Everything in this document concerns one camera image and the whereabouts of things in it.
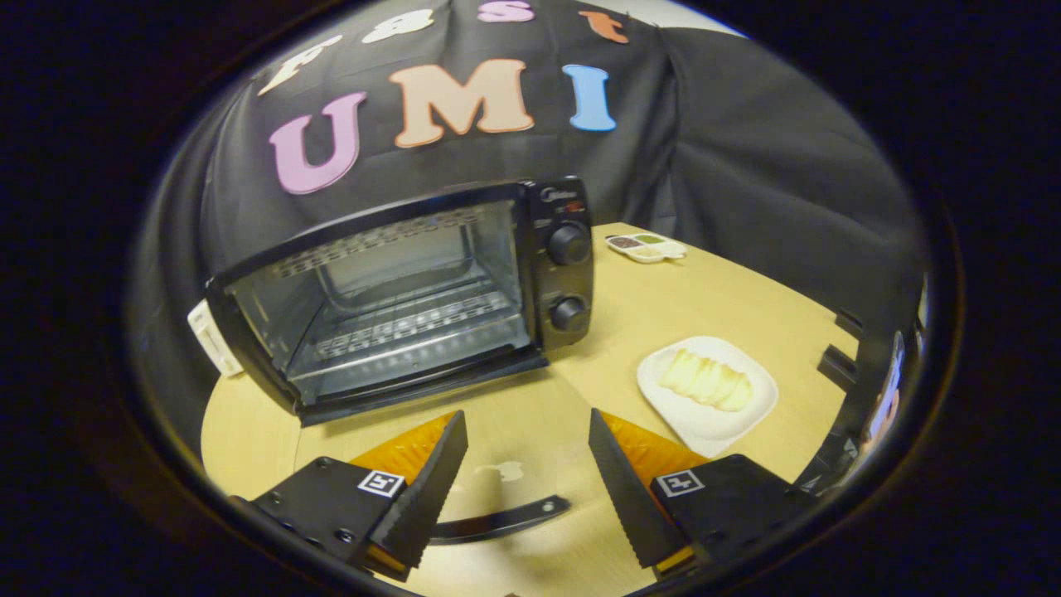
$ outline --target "peach letter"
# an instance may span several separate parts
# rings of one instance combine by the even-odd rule
[[[483,105],[479,129],[485,133],[526,130],[534,119],[523,107],[521,60],[494,58],[475,69],[462,86],[437,65],[415,66],[399,70],[390,81],[401,85],[405,109],[405,129],[395,137],[400,147],[433,143],[442,138],[443,128],[431,119],[431,108],[442,117],[456,134],[464,135]]]
[[[608,15],[591,11],[579,11],[578,14],[590,19],[590,29],[601,37],[611,39],[615,43],[626,43],[629,41],[629,38],[615,31],[616,29],[623,29],[623,23],[612,20]]]

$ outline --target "pear slice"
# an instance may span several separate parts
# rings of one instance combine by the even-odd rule
[[[671,362],[671,366],[666,368],[666,372],[660,377],[658,385],[666,388],[668,390],[674,390],[678,387],[678,383],[681,381],[679,373],[681,372],[685,362],[688,362],[693,355],[689,351],[682,349],[678,351],[678,354]]]
[[[708,366],[697,375],[693,391],[689,394],[697,403],[711,406],[718,400],[718,382],[723,377],[723,364],[707,359]]]
[[[724,364],[721,366],[721,369],[723,369],[723,375],[721,380],[718,381],[714,404],[721,403],[723,401],[728,399],[730,394],[733,393],[733,390],[736,389],[737,384],[741,383],[741,380],[745,379],[745,375],[743,373],[734,371],[733,368],[731,368],[728,365]]]
[[[725,401],[716,404],[715,408],[725,410],[726,412],[736,412],[743,410],[749,403],[751,403],[751,382],[748,381],[747,376],[742,375],[741,382],[730,392],[730,396]]]
[[[696,389],[697,379],[700,377],[706,368],[711,366],[711,362],[701,359],[700,357],[694,355],[691,365],[692,367],[689,367],[686,371],[682,372],[681,384],[679,384],[674,390],[682,397],[693,396],[693,391]]]

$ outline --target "sauce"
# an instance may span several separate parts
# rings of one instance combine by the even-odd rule
[[[625,235],[616,235],[615,238],[609,238],[608,242],[614,244],[620,248],[630,248],[631,246],[641,246],[641,243]]]

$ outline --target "black cloth backdrop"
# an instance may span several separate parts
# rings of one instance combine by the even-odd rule
[[[141,379],[193,452],[218,377],[185,321],[206,280],[314,225],[454,183],[576,174],[594,223],[629,222],[753,268],[862,319],[882,339],[867,346],[888,345],[912,320],[922,279],[912,204],[867,134],[813,82],[734,35],[661,30],[567,0],[532,2],[528,22],[486,23],[476,18],[481,3],[392,0],[351,12],[237,82],[174,154],[134,264],[127,335]],[[434,11],[432,25],[361,41],[379,22],[419,8]],[[579,11],[611,15],[629,43],[601,37]],[[298,74],[257,95],[284,59],[336,34],[343,39]],[[390,73],[437,64],[464,83],[490,58],[526,64],[533,128],[447,128],[429,145],[395,145],[403,112]],[[609,73],[614,130],[569,123],[568,64]],[[319,191],[284,191],[269,135],[313,116],[307,157],[319,163],[332,153],[320,109],[356,91],[368,95],[353,168]],[[726,292],[712,280],[691,280],[691,288]],[[883,376],[886,358],[875,351],[868,369]]]

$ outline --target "oven knob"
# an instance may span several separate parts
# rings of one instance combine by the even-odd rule
[[[553,308],[553,315],[550,319],[553,321],[553,328],[560,332],[586,332],[590,326],[590,313],[586,311],[581,298],[564,298]]]
[[[549,256],[558,265],[576,265],[590,256],[590,234],[585,228],[564,224],[549,236]]]

